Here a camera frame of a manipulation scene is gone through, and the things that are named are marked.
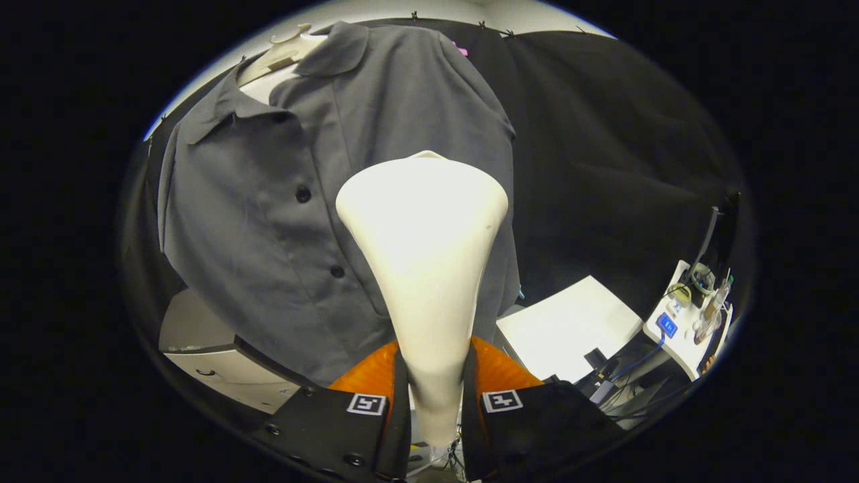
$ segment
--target wire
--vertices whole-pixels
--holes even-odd
[[[708,270],[704,275],[702,275],[702,277],[706,277],[706,276],[710,275],[712,272],[713,272],[713,269],[712,269],[712,268],[710,268],[710,269],[709,269],[709,270]],[[677,291],[677,290],[691,287],[693,283],[697,283],[697,280],[695,280],[695,277],[691,277],[691,280],[690,280],[689,282],[686,282],[685,284],[679,285],[679,286],[674,287],[674,288],[672,288],[671,290],[669,290],[669,291],[665,292],[665,295],[663,295],[663,296],[659,299],[659,300],[660,300],[660,302],[661,302],[661,300],[662,300],[663,298],[668,297],[669,295],[671,295],[672,293],[674,293],[674,292],[675,292],[675,291]]]
[[[624,384],[628,383],[628,382],[630,381],[630,378],[631,378],[631,377],[632,377],[632,373],[630,373],[630,374],[626,377],[626,380],[624,381]],[[620,394],[621,394],[621,393],[623,393],[623,392],[624,392],[624,388],[618,388],[617,392],[615,392],[614,394],[612,394],[612,397],[608,398],[605,402],[603,402],[603,403],[600,405],[600,410],[601,410],[603,413],[604,413],[605,411],[608,411],[608,410],[612,407],[612,404],[614,404],[614,403],[615,403],[615,401],[617,401],[618,399],[620,399]]]
[[[677,395],[683,391],[686,391],[687,389],[691,389],[692,386],[695,386],[698,383],[698,381],[700,381],[700,379],[689,382],[686,385],[675,389],[669,395],[666,395],[666,396],[659,398],[658,400],[652,400],[651,402],[645,404],[644,406],[639,407],[633,413],[625,414],[623,416],[609,416],[609,418],[611,418],[612,420],[615,420],[615,421],[618,421],[621,419],[647,418],[649,416],[649,413],[641,413],[641,411],[645,411],[647,409],[650,409],[651,407],[653,407],[657,404],[661,404],[666,399],[673,398],[675,395]]]
[[[620,375],[625,373],[627,370],[630,370],[630,369],[636,367],[637,365],[646,361],[650,356],[656,354],[656,351],[659,351],[662,348],[663,344],[665,344],[665,331],[664,330],[662,331],[662,337],[660,338],[659,344],[656,346],[656,348],[653,351],[650,352],[650,354],[644,356],[641,360],[639,360],[635,364],[628,365],[628,366],[624,367],[623,369],[621,369],[620,372],[616,373],[614,376],[612,376],[611,379],[609,379],[609,382],[615,382],[618,379],[618,377],[620,377]]]

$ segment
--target electronic device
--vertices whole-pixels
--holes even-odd
[[[668,336],[669,339],[673,338],[677,333],[677,324],[671,320],[671,317],[668,316],[665,312],[656,319],[656,326],[665,331],[665,335]]]

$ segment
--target plastic bottle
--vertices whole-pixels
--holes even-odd
[[[729,276],[722,286],[719,287],[719,290],[716,291],[716,294],[710,300],[710,304],[701,311],[700,323],[696,324],[698,326],[695,331],[695,344],[700,344],[707,338],[708,335],[713,333],[713,331],[717,330],[719,326],[722,325],[722,318],[719,316],[719,310],[722,309],[722,305],[725,303],[725,299],[728,298],[728,293],[731,291],[731,284],[734,282],[734,276]]]

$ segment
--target table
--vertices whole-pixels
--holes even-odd
[[[539,379],[552,375],[569,382],[593,367],[585,354],[616,354],[643,321],[592,276],[497,322],[502,348]]]
[[[668,292],[668,287],[679,281],[680,275],[687,268],[689,268],[689,263],[683,260],[680,260],[677,263],[677,268],[674,270],[674,275],[671,277],[671,281],[666,285],[665,292]],[[707,304],[715,295],[716,293],[714,292],[713,294],[706,296],[701,307],[707,307]],[[654,310],[653,314],[651,314],[644,323],[644,333],[646,333],[648,337],[655,342],[659,342],[662,337],[662,329],[656,325],[656,320],[659,319],[660,315],[667,312],[666,305],[670,301],[671,297],[663,297],[660,300],[659,305],[656,307],[656,310]],[[670,339],[666,336],[665,344],[662,345],[662,350],[667,352],[693,381],[701,376],[701,374],[698,373],[698,365],[701,364],[701,359],[704,357],[704,353],[707,352],[707,347],[710,345],[710,339],[713,337],[712,334],[707,336],[707,339],[703,340],[701,344],[698,345],[695,344],[695,341],[692,338],[686,338],[686,331],[692,327],[692,323],[698,319],[700,313],[701,309],[694,305],[690,305],[688,308],[682,309],[676,317],[672,317],[674,323],[677,324],[677,333]],[[728,308],[728,313],[724,315],[723,323],[725,324],[725,328],[722,330],[722,337],[719,340],[719,345],[716,347],[716,356],[718,356],[719,351],[725,343],[725,336],[728,334],[728,328],[730,327],[731,317],[733,314],[734,307],[730,306]]]

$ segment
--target shirt sleeve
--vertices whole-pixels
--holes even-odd
[[[173,181],[173,166],[176,158],[176,143],[181,123],[173,128],[167,148],[164,150],[164,162],[161,164],[161,177],[158,181],[158,243],[164,253],[165,226],[167,224],[167,206],[169,202],[170,185]]]
[[[516,133],[507,113],[501,106],[501,102],[492,92],[492,88],[486,83],[483,76],[480,75],[477,68],[472,65],[471,61],[462,55],[462,52],[454,45],[454,42],[447,36],[438,32],[438,41],[441,44],[444,58],[448,61],[451,69],[468,85],[474,94],[499,118],[504,124],[504,127],[509,131],[510,138],[515,139]]]

